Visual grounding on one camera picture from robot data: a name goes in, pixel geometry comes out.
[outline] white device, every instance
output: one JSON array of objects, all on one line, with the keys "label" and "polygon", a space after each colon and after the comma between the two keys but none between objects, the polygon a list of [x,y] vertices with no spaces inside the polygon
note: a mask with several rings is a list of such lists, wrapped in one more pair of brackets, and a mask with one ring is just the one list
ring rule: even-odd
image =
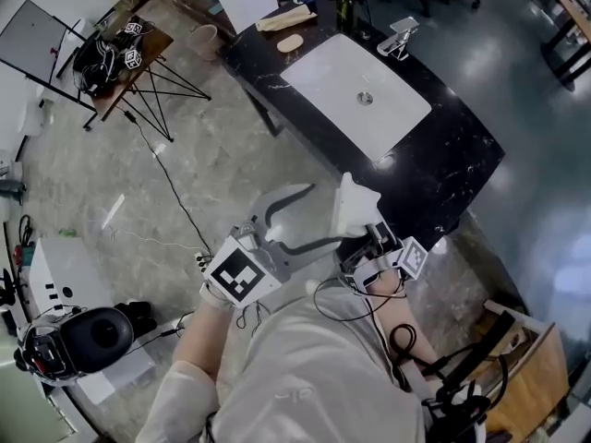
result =
[{"label": "white device", "polygon": [[233,236],[225,239],[203,275],[238,308],[281,287],[281,283]]}]

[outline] person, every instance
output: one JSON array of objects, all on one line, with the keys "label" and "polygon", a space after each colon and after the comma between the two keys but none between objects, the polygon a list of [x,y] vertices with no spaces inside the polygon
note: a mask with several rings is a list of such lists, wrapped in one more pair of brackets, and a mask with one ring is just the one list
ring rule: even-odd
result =
[{"label": "person", "polygon": [[275,312],[221,407],[215,381],[232,307],[217,289],[202,288],[137,443],[424,441],[421,403],[400,389],[384,337],[407,323],[416,330],[413,356],[426,363],[437,356],[400,284],[389,270],[368,287],[381,297],[323,288]]}]

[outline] marble countertop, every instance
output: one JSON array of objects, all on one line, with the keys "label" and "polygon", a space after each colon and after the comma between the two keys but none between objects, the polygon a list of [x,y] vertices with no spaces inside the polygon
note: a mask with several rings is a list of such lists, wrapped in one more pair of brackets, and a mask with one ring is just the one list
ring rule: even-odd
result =
[{"label": "marble countertop", "polygon": [[[314,11],[317,18],[285,30],[261,33],[254,25],[247,28],[222,48],[223,63],[335,175],[350,172],[357,183],[380,192],[380,212],[397,236],[412,235],[430,250],[488,181],[504,151],[453,90],[412,56],[412,38],[410,55],[402,62],[382,57],[376,47],[386,35],[359,20],[349,36],[432,107],[386,157],[372,162],[281,78],[292,63],[338,33],[334,2],[318,0]],[[277,42],[295,33],[304,38],[303,45],[289,54],[277,51]]]}]

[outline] small box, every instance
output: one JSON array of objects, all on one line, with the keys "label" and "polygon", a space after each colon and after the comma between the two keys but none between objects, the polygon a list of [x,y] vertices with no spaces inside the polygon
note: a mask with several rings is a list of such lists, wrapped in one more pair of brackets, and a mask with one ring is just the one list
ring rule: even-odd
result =
[{"label": "small box", "polygon": [[127,23],[126,33],[139,36],[141,34],[142,26],[138,23]]},{"label": "small box", "polygon": [[125,55],[126,66],[129,69],[137,69],[141,65],[141,54],[137,49],[127,51]]},{"label": "small box", "polygon": [[398,265],[410,277],[416,279],[427,262],[428,252],[423,246],[421,246],[414,236],[409,236],[404,239],[403,245],[404,252],[398,260]]}]

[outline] green object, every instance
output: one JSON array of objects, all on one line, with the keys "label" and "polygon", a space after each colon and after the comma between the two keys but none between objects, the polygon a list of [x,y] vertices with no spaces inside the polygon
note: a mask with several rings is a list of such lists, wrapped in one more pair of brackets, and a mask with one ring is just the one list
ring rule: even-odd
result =
[{"label": "green object", "polygon": [[22,247],[22,265],[30,266],[33,262],[33,255],[35,254],[35,245]]},{"label": "green object", "polygon": [[73,228],[62,228],[59,231],[60,236],[65,236],[66,238],[76,238],[76,230]]},{"label": "green object", "polygon": [[353,29],[353,0],[337,0],[336,28],[343,33],[350,33]]}]

